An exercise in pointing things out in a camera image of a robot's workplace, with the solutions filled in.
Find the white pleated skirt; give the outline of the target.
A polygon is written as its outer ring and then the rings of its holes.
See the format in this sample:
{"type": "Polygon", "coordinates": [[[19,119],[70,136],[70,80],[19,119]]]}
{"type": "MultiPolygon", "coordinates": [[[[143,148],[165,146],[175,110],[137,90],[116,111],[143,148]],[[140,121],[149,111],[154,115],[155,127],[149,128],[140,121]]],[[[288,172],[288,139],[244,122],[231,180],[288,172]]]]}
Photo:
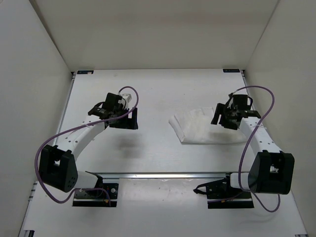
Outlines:
{"type": "Polygon", "coordinates": [[[179,141],[182,144],[237,144],[246,142],[247,138],[239,130],[230,130],[221,125],[213,125],[212,107],[195,110],[182,110],[169,119],[179,141]]]}

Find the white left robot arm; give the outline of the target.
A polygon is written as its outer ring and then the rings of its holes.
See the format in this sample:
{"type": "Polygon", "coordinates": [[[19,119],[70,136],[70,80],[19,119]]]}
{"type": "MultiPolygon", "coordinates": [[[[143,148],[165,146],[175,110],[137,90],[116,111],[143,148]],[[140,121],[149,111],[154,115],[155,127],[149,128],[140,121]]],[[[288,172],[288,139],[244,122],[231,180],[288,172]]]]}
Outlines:
{"type": "Polygon", "coordinates": [[[44,184],[65,193],[73,189],[87,190],[97,197],[103,192],[101,176],[79,171],[76,161],[86,146],[107,127],[138,129],[137,108],[129,110],[131,94],[108,93],[105,101],[97,103],[78,130],[54,146],[45,145],[40,152],[38,175],[44,184]]]}

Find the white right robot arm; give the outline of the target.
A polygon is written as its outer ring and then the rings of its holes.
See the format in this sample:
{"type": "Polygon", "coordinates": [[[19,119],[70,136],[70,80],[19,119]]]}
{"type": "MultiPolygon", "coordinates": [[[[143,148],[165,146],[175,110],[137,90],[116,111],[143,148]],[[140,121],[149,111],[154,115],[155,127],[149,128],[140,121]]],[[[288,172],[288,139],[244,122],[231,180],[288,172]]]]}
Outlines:
{"type": "Polygon", "coordinates": [[[252,110],[252,98],[230,94],[225,104],[217,104],[211,124],[241,131],[254,153],[247,173],[228,173],[221,180],[198,185],[194,193],[208,199],[228,199],[245,192],[286,195],[291,189],[294,156],[279,148],[252,110]]]}

